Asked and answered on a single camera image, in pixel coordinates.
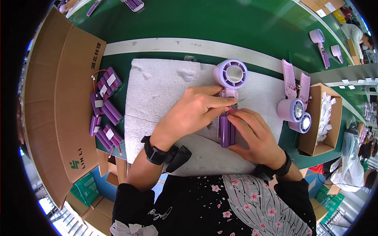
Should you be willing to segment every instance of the white label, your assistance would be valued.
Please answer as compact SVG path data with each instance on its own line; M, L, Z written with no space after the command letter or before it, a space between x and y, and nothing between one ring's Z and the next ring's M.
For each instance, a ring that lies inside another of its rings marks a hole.
M116 80L116 76L112 74L106 82L108 82L108 85L110 86L114 80Z
M113 136L114 136L114 133L112 129L109 129L108 132L106 132L106 137L108 138L108 140L110 140L111 138L113 138Z
M101 97L104 97L104 94L106 93L107 90L108 90L108 88L106 87L106 85L103 85L101 90L100 90Z
M324 11L322 9L320 10L317 10L316 13L320 16L320 17L325 17L326 14L324 13Z
M104 101L103 100L95 100L94 101L94 107L103 107Z
M328 8L328 10L330 10L330 12L336 11L336 8L331 3L325 4L325 7Z
M101 127L100 126L95 126L93 132L97 133L99 128L101 128Z

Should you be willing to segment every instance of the black t-shirt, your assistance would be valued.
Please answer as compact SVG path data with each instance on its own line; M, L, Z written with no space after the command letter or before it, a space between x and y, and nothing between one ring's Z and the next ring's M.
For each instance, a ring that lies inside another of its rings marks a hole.
M154 204L152 190L120 184L112 222L153 225L159 236L316 235L307 181L281 182L274 189L277 195L251 175L169 175Z

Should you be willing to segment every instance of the white foam packing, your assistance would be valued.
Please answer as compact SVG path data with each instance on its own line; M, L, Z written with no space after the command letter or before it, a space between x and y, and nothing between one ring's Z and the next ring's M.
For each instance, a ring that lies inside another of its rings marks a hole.
M127 161L133 163L143 148L144 135L151 135L156 124L191 86L215 85L215 65L165 59L133 59L126 95L125 147ZM279 141L282 120L277 105L285 98L284 82L263 74L248 72L248 81L237 90L239 108L261 114ZM217 139L217 119L210 125L180 139L192 152L187 163L172 174L198 176L209 174L251 174L255 164L222 148ZM237 132L237 144L248 147Z

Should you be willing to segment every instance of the green table surface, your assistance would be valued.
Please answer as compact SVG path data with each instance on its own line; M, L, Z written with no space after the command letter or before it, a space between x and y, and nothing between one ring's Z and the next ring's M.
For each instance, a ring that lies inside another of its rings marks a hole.
M132 12L119 0L101 2L91 17L86 12L92 3L88 3L74 13L69 20L75 26L83 29L107 43L123 40L153 38L153 37L180 37L203 39L252 49L272 57L288 59L292 54L294 66L309 73L325 70L317 45L313 44L308 33L314 29L321 29L325 35L324 46L329 48L337 44L335 38L310 13L291 0L208 0L200 4L182 0L145 0L145 7L139 12ZM334 27L334 32L341 34ZM105 56L102 58L100 69L112 66L123 84L110 98L114 106L124 114L127 80L133 58L161 58L183 60L189 53L173 52L140 52ZM216 65L223 58L192 54L197 62ZM344 64L330 59L330 68L339 68L351 65L342 50ZM277 79L283 75L254 65L247 65L250 71L266 74ZM286 150L298 168L314 166L340 156L342 137L345 130L345 120L352 113L343 107L340 135L335 150L316 156L307 157L298 154L296 150L299 133L289 129L283 123L280 147ZM101 125L109 120L103 117ZM124 133L122 120L116 130ZM99 149L106 151L103 145L96 140ZM125 157L125 145L121 145Z

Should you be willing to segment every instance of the cherry blossom print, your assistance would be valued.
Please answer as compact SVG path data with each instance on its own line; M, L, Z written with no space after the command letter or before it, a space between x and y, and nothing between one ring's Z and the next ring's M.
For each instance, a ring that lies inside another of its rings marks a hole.
M229 211L225 211L225 212L223 212L222 213L223 214L223 218L230 218L230 216L232 215L232 213L231 212L229 212Z
M259 195L257 193L251 194L251 201L256 202L259 199Z
M249 211L249 210L251 209L251 205L249 205L249 204L245 205L245 206L244 206L244 209L245 209L246 211Z
M276 214L276 209L275 208L271 208L268 210L268 215L270 216L274 216Z
M212 188L212 191L213 191L213 192L218 192L219 190L221 190L221 189L218 187L218 185L215 185L215 186L212 185L211 188Z
M236 185L237 186L239 184L239 180L232 179L231 183L232 183L232 185Z

